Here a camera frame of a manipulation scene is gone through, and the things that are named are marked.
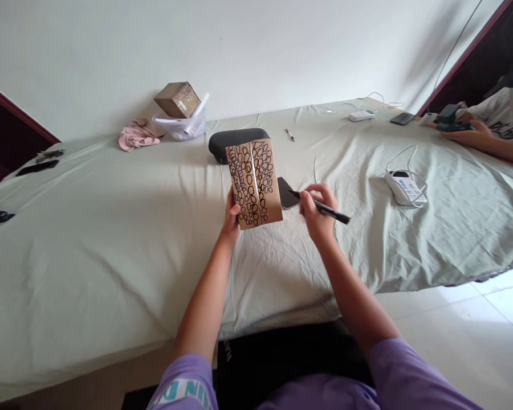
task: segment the camera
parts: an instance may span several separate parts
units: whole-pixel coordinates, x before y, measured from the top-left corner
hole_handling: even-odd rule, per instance
[[[437,129],[441,132],[456,132],[474,130],[475,127],[466,122],[456,121],[459,104],[449,104],[437,116]]]

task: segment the hand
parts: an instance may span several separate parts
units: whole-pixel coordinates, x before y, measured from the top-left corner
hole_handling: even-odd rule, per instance
[[[238,214],[240,211],[241,206],[234,203],[234,189],[230,187],[230,192],[228,192],[228,198],[226,199],[226,215],[224,216],[221,236],[233,242],[239,236]]]
[[[334,239],[332,230],[335,219],[322,214],[315,207],[314,199],[334,210],[338,209],[338,201],[326,184],[313,184],[300,192],[300,213],[306,220],[310,238],[319,246],[324,241]]]
[[[481,151],[485,150],[490,143],[493,144],[494,141],[498,139],[484,122],[471,120],[469,123],[475,127],[475,130],[456,131],[452,133],[442,132],[441,134],[451,141]]]

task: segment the wrinkled bedsheet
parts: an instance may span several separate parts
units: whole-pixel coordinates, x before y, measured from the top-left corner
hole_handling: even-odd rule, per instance
[[[1,182],[1,208],[17,215],[0,225],[0,401],[175,336],[222,225],[230,174],[207,150],[221,130],[263,128],[278,176],[296,190],[332,187],[352,217],[336,238],[374,292],[461,284],[513,260],[512,166],[415,123],[390,124],[391,109],[352,123],[354,110],[212,121],[206,138],[131,153],[117,137],[60,143],[56,168]],[[412,170],[429,184],[422,209],[398,206],[382,177],[414,144]],[[221,338],[338,315],[298,208],[283,219],[241,233]]]

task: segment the pink cloth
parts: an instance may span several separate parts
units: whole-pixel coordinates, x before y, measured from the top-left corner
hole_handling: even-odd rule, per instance
[[[118,143],[124,151],[130,152],[133,148],[160,143],[165,131],[159,125],[146,117],[135,118],[120,134]]]

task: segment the brown cardboard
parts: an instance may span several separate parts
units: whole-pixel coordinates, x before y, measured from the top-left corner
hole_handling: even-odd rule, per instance
[[[190,118],[201,102],[187,82],[169,83],[154,101],[171,118]]]
[[[241,206],[241,229],[283,220],[272,140],[255,140],[226,148],[234,200]]]

